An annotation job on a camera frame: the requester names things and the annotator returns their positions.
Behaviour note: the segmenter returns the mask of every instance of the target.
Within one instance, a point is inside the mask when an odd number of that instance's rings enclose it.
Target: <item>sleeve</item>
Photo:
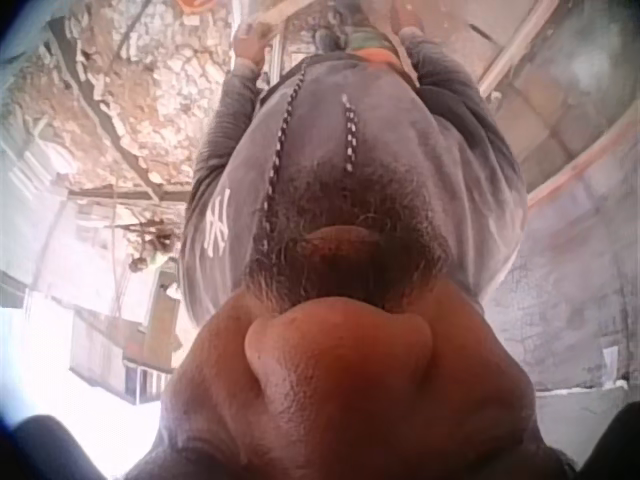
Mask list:
[[[189,207],[201,192],[215,188],[231,155],[251,125],[258,97],[260,72],[249,61],[236,58],[222,86],[220,104],[196,157]]]
[[[429,111],[453,125],[476,158],[495,156],[503,174],[524,188],[518,163],[471,75],[420,29],[404,28],[399,37],[418,75],[418,95]]]

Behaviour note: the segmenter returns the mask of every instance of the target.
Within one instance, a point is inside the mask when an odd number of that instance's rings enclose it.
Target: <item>white wall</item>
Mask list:
[[[71,367],[79,374],[99,379],[113,390],[124,393],[122,349],[78,318],[73,321],[70,357]]]

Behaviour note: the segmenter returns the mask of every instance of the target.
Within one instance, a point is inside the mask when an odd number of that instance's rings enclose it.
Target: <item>rubble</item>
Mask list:
[[[110,94],[112,110],[120,107],[113,117],[118,134],[138,147],[125,148],[148,157],[144,162],[150,172],[167,185],[190,184],[190,169],[181,163],[193,161],[219,102],[231,60],[230,12],[221,6],[203,15],[184,15],[173,0],[155,0],[109,70],[104,58],[114,56],[142,2],[95,3],[90,25],[80,35],[83,50],[93,52],[87,75],[104,78],[104,83],[92,80],[95,97]],[[97,55],[100,61],[94,61]]]

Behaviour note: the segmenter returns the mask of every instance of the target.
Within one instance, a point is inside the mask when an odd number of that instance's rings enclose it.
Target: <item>hand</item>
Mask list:
[[[411,0],[393,0],[391,5],[391,30],[398,35],[406,27],[416,27],[424,32],[422,20],[414,10]]]
[[[241,25],[233,37],[233,53],[253,63],[258,70],[264,67],[264,52],[271,40],[272,27],[266,23]]]

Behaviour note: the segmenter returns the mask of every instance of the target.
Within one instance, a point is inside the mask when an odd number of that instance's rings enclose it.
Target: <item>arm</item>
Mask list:
[[[204,137],[194,168],[194,194],[206,183],[217,183],[231,155],[249,128],[258,97],[260,72],[250,61],[236,59],[222,86],[220,104]]]
[[[188,211],[201,192],[215,189],[238,143],[251,125],[258,97],[256,81],[265,61],[271,27],[243,25],[233,39],[236,63],[222,85],[216,114],[196,158]]]
[[[440,45],[428,40],[415,26],[403,28],[398,36],[411,60],[411,65],[418,74],[418,83],[421,87],[446,90],[462,99],[465,104],[489,113],[476,82],[457,60],[444,52]]]
[[[429,111],[453,125],[476,158],[495,156],[504,174],[520,179],[511,149],[466,69],[416,26],[402,28],[398,36],[418,74],[418,95]]]

